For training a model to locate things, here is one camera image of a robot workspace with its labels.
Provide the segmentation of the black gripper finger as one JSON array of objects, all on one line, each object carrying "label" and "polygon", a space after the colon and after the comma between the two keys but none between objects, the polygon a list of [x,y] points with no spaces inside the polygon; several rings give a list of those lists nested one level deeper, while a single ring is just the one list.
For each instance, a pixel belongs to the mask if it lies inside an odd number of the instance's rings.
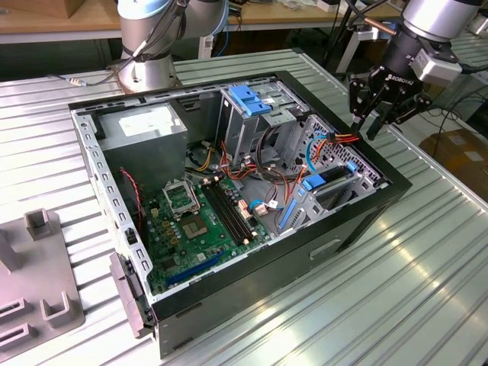
[{"label": "black gripper finger", "polygon": [[361,129],[369,114],[381,103],[382,68],[348,77],[348,106],[352,113],[352,129]]},{"label": "black gripper finger", "polygon": [[395,94],[388,92],[387,96],[392,96],[393,99],[383,99],[378,103],[383,107],[377,108],[378,116],[368,128],[366,135],[369,140],[374,140],[384,125],[403,124],[432,106],[432,99],[423,91],[409,95],[405,88],[401,88]]}]

